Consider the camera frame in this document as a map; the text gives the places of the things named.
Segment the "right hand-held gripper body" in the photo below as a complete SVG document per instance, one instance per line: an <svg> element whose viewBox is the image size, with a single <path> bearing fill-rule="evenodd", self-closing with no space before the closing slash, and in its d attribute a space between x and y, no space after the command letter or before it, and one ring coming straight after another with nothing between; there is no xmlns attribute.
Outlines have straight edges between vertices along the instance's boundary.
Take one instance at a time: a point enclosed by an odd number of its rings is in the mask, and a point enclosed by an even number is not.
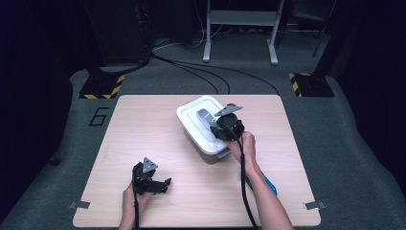
<svg viewBox="0 0 406 230"><path fill-rule="evenodd" d="M245 127L235 114L238 110L241 110L241 106L228 103L224 108L215 113L215 116L218 116L218 127L223 129L222 141L236 141L244 132Z"/></svg>

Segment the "gray tape strip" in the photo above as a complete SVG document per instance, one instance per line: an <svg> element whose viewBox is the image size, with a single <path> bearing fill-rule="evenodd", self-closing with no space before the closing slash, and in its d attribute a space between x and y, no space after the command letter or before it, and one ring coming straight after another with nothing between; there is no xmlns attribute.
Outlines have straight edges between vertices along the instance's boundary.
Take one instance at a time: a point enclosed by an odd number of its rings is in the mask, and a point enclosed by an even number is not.
<svg viewBox="0 0 406 230"><path fill-rule="evenodd" d="M88 209L89 206L90 206L90 203L89 203L89 202L87 202L87 201L81 201L81 200L72 201L71 204L69 205L69 207L70 207L71 209L78 209L78 208L80 208L80 209Z"/></svg>
<svg viewBox="0 0 406 230"><path fill-rule="evenodd" d="M325 209L326 207L327 206L323 201L312 201L312 202L304 203L304 208L306 210L313 210L313 209L321 210L321 209Z"/></svg>

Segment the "black stand base hazard stripes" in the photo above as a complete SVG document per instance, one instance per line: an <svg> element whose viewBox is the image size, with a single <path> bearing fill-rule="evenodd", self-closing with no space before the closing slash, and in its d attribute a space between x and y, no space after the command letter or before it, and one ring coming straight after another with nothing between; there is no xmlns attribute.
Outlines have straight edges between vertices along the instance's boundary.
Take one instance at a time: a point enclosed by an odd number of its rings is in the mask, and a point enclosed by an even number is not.
<svg viewBox="0 0 406 230"><path fill-rule="evenodd" d="M114 73L90 76L79 91L79 97L88 100L114 99L121 89L124 78L125 75Z"/></svg>
<svg viewBox="0 0 406 230"><path fill-rule="evenodd" d="M288 77L297 97L334 97L325 78L317 79L308 73L289 73Z"/></svg>

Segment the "person's left hand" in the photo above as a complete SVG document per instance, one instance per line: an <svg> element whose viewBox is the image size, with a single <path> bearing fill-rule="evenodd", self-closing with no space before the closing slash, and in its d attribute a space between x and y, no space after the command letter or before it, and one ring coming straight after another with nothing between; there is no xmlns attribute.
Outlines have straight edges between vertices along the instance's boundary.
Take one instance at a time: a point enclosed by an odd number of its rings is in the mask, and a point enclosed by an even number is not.
<svg viewBox="0 0 406 230"><path fill-rule="evenodd" d="M149 200L152 198L152 193L145 193L143 195L134 195L132 185L123 191L123 214L122 222L130 223L135 220L136 209L135 205L139 206L139 212L143 213L147 207Z"/></svg>

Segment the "blue toy car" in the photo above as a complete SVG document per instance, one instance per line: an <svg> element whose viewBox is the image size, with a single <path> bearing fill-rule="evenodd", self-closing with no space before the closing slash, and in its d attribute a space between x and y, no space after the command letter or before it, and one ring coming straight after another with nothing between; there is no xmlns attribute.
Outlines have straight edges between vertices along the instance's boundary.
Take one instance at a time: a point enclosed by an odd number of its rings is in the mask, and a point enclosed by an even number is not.
<svg viewBox="0 0 406 230"><path fill-rule="evenodd" d="M268 187L271 189L271 191L275 194L275 196L277 196L278 191L277 191L277 188L274 186L274 184L268 179L268 177L265 174L263 174L263 178L264 178L266 184L268 185Z"/></svg>

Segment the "white metal stand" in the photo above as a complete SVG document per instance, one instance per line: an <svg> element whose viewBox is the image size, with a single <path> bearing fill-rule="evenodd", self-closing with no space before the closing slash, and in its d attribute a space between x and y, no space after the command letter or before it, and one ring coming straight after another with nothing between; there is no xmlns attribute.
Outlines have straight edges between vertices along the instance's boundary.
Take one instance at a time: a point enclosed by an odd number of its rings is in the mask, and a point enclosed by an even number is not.
<svg viewBox="0 0 406 230"><path fill-rule="evenodd" d="M206 9L206 42L202 60L211 60L212 49L212 26L213 25L239 25L239 26L262 26L271 27L271 36L267 39L267 48L272 65L279 64L275 41L282 18L282 8L285 0L279 0L276 11L231 11L213 10L212 0L207 1Z"/></svg>

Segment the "black cabinet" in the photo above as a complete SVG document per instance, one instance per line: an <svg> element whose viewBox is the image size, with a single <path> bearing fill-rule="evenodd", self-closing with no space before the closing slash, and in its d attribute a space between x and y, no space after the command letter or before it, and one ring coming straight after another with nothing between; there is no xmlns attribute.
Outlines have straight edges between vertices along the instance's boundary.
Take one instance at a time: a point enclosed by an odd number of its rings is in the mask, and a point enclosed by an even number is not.
<svg viewBox="0 0 406 230"><path fill-rule="evenodd" d="M147 25L139 0L83 0L105 64L147 60Z"/></svg>

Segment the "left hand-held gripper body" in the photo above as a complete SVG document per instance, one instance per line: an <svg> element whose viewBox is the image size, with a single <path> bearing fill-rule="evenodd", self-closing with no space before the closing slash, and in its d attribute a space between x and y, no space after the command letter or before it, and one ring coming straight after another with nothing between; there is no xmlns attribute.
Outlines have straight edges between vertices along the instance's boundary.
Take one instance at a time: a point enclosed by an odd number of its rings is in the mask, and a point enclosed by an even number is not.
<svg viewBox="0 0 406 230"><path fill-rule="evenodd" d="M158 166L147 157L133 167L131 183L136 194L143 195L160 191L159 183L152 180L157 168Z"/></svg>

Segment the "gray translucent storage box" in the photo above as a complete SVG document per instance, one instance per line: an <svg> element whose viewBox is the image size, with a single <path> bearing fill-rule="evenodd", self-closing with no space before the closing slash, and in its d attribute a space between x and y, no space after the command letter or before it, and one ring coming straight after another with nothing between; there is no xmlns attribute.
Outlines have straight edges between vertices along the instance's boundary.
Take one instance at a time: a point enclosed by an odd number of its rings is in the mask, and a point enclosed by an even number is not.
<svg viewBox="0 0 406 230"><path fill-rule="evenodd" d="M220 153L217 154L213 155L207 154L199 148L199 146L193 141L193 139L186 130L184 130L184 133L188 141L192 144L193 148L196 150L196 152L199 154L199 156L203 159L203 161L206 164L209 165L215 164L231 154L231 151L228 148L225 148L224 150L222 150Z"/></svg>

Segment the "white box lid gray handle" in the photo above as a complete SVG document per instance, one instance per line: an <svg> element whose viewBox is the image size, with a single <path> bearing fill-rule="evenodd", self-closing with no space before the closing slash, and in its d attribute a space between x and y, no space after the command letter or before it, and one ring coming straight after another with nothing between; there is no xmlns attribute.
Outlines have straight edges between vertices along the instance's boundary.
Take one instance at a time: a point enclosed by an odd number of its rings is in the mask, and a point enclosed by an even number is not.
<svg viewBox="0 0 406 230"><path fill-rule="evenodd" d="M210 155L220 153L227 145L216 139L210 130L210 118L224 106L212 96L202 96L189 103L181 105L176 115L183 128L189 133L199 148Z"/></svg>

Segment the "person's right hand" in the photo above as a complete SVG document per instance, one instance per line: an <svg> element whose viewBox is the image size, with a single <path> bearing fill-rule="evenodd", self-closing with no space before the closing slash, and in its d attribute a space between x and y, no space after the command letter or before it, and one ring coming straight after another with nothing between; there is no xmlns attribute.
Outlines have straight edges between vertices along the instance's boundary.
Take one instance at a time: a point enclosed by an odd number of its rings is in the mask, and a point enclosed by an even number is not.
<svg viewBox="0 0 406 230"><path fill-rule="evenodd" d="M255 136L249 131L244 131L237 141L226 143L238 162L241 162L241 155L244 154L244 165L247 172L251 172L258 165L255 143Z"/></svg>

